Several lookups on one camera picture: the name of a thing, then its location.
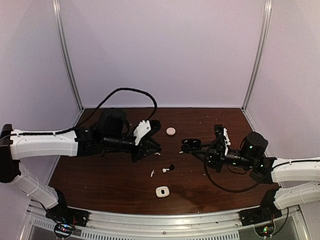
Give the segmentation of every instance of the white panel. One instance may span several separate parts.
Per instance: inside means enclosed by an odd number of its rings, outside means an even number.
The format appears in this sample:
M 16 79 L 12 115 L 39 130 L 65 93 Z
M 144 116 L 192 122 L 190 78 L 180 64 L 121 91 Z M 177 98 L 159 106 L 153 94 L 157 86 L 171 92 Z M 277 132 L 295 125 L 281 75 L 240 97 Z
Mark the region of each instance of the white panel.
M 78 115 L 58 41 L 52 1 L 0 2 L 0 127 L 29 131 L 71 127 Z M 23 160 L 47 181 L 55 157 Z M 0 183 L 1 239 L 17 239 L 29 198 Z
M 320 156 L 320 1 L 273 1 L 261 69 L 248 111 L 272 156 Z M 319 202 L 305 204 L 319 239 Z
M 118 87 L 160 106 L 240 107 L 254 65 L 264 0 L 61 1 L 80 97 L 95 107 Z M 105 106 L 151 106 L 117 93 Z

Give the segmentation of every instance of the white plastic part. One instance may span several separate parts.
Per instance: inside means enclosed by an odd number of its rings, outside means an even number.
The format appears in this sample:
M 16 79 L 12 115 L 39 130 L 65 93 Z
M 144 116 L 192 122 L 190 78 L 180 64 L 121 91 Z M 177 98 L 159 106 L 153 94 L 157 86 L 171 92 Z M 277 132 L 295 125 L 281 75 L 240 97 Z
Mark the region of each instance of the white plastic part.
M 27 131 L 14 130 L 11 133 L 21 134 L 27 133 Z M 27 157 L 50 155 L 76 156 L 78 152 L 76 137 L 75 131 L 59 135 L 11 136 L 10 139 L 13 141 L 13 144 L 10 145 L 12 159 L 20 160 Z
M 288 182 L 288 181 L 319 181 L 320 182 L 320 157 L 308 159 L 282 159 L 278 158 L 274 161 L 272 167 L 279 164 L 287 163 L 276 167 L 271 172 L 272 181 L 274 183 Z
M 158 198 L 165 198 L 169 196 L 170 191 L 167 186 L 159 186 L 155 189 L 155 194 Z
M 150 122 L 148 120 L 141 121 L 133 132 L 133 135 L 135 136 L 134 144 L 138 146 L 141 139 L 150 131 L 151 131 Z
M 166 134 L 168 134 L 169 136 L 173 136 L 176 134 L 176 130 L 173 127 L 168 127 L 166 129 Z
M 289 188 L 280 188 L 274 196 L 274 205 L 277 209 L 320 201 L 320 182 L 311 181 Z
M 229 136 L 228 136 L 228 130 L 226 128 L 223 129 L 223 135 L 225 137 L 224 139 L 224 146 L 225 146 L 225 151 L 224 151 L 224 155 L 227 156 L 228 151 L 229 151 L 229 147 L 231 145 Z
M 46 209 L 51 209 L 58 204 L 58 195 L 54 188 L 39 182 L 38 178 L 29 172 L 21 162 L 19 170 L 21 175 L 16 176 L 10 182 L 12 185 L 42 203 Z

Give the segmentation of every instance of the white backdrop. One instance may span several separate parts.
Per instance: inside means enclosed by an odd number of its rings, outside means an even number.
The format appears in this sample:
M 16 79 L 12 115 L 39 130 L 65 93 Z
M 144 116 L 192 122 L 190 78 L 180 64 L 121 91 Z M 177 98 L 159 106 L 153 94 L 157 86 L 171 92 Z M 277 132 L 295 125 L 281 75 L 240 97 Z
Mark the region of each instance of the white backdrop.
M 320 156 L 320 2 L 273 1 L 261 68 L 248 106 L 272 156 Z M 320 203 L 301 205 L 319 239 Z
M 162 107 L 241 107 L 264 0 L 68 0 L 61 12 L 85 107 L 118 87 Z M 151 106 L 117 93 L 108 106 Z
M 79 112 L 59 45 L 52 1 L 0 2 L 0 127 L 30 131 L 71 127 Z M 23 159 L 46 182 L 55 157 Z M 0 183 L 0 239 L 18 239 L 30 198 Z

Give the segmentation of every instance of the robotic arm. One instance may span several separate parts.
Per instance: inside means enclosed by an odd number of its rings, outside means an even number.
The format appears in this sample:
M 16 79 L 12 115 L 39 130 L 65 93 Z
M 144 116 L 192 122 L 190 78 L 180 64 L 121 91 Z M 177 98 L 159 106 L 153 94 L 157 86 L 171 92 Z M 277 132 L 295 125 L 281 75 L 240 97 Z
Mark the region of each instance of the robotic arm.
M 161 145 L 152 136 L 161 129 L 158 120 L 141 121 L 130 132 L 127 115 L 120 109 L 103 109 L 100 118 L 90 127 L 78 127 L 71 131 L 28 132 L 3 126 L 0 135 L 0 182 L 10 183 L 27 196 L 39 201 L 47 217 L 58 222 L 85 226 L 86 211 L 67 206 L 61 191 L 40 182 L 20 162 L 20 159 L 36 156 L 63 155 L 83 157 L 107 153 L 130 153 L 132 162 L 160 152 Z
M 184 139 L 181 142 L 181 150 L 192 154 L 205 166 L 216 169 L 218 173 L 223 165 L 251 170 L 250 177 L 257 183 L 246 191 L 259 184 L 279 184 L 280 188 L 266 192 L 259 207 L 240 212 L 243 226 L 269 221 L 272 216 L 281 217 L 281 210 L 290 206 L 320 201 L 320 157 L 311 159 L 264 157 L 268 141 L 257 132 L 250 132 L 243 139 L 240 149 L 232 149 L 229 147 L 231 143 L 227 132 L 226 128 L 217 124 L 214 126 L 215 141 L 202 144 L 199 139 Z M 288 181 L 307 183 L 285 188 L 284 182 Z

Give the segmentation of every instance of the brown wooden table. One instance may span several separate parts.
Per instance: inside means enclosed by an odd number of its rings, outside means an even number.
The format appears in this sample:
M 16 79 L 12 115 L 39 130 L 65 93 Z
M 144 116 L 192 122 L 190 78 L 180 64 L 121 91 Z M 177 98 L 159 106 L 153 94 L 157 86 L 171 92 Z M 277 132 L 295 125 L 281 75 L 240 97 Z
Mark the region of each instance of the brown wooden table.
M 129 122 L 135 126 L 147 118 L 150 108 L 125 109 Z M 91 109 L 87 109 L 82 118 Z M 87 122 L 96 122 L 100 112 Z M 188 214 L 209 213 L 260 204 L 270 185 L 259 185 L 245 193 L 228 193 L 212 185 L 201 161 L 190 154 L 179 154 L 181 140 L 199 138 L 209 142 L 215 138 L 214 124 L 228 129 L 232 148 L 239 148 L 251 128 L 240 109 L 231 108 L 159 108 L 153 119 L 161 121 L 162 129 L 154 138 L 161 143 L 161 156 L 152 155 L 132 163 L 127 153 L 109 153 L 90 157 L 62 156 L 50 186 L 60 189 L 72 207 L 126 214 Z M 168 136 L 166 129 L 176 134 Z M 175 165 L 173 171 L 162 168 Z M 255 182 L 249 175 L 230 173 L 224 166 L 221 173 L 210 169 L 219 184 L 242 189 Z M 157 198 L 155 189 L 168 186 L 170 195 Z

